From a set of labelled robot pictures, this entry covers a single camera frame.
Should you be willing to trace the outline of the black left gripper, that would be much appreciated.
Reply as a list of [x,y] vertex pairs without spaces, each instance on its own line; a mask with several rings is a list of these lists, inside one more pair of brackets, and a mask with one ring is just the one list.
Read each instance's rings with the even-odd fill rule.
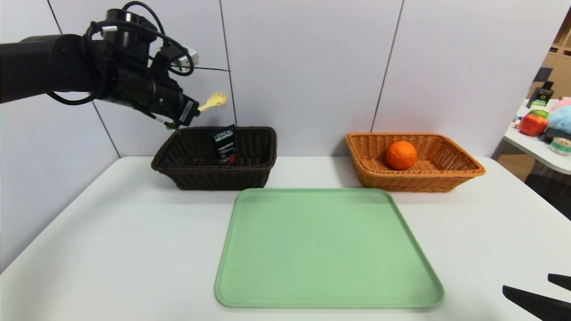
[[176,81],[153,82],[150,114],[165,126],[189,126],[195,117],[200,116],[198,107],[199,102],[184,94]]

